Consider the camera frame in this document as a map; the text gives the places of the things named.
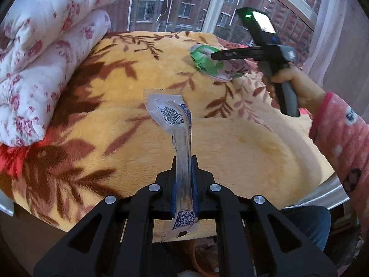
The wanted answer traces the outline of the pink patterned right sleeve forearm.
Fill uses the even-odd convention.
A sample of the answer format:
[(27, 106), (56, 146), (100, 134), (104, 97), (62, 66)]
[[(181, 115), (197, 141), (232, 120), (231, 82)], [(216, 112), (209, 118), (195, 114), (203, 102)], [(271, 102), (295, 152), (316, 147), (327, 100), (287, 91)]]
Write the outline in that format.
[(309, 137), (339, 178), (368, 237), (368, 124), (332, 92), (314, 117)]

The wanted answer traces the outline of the person right hand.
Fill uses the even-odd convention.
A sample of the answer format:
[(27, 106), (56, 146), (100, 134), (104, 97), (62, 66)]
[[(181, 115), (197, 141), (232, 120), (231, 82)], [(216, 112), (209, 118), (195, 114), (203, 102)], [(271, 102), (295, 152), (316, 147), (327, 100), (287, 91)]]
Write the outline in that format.
[(290, 81), (298, 98), (299, 107), (305, 108), (313, 117), (318, 113), (326, 94), (302, 70), (295, 66), (282, 69), (270, 78), (264, 74), (262, 80), (269, 96), (275, 101), (277, 101), (277, 93), (274, 85)]

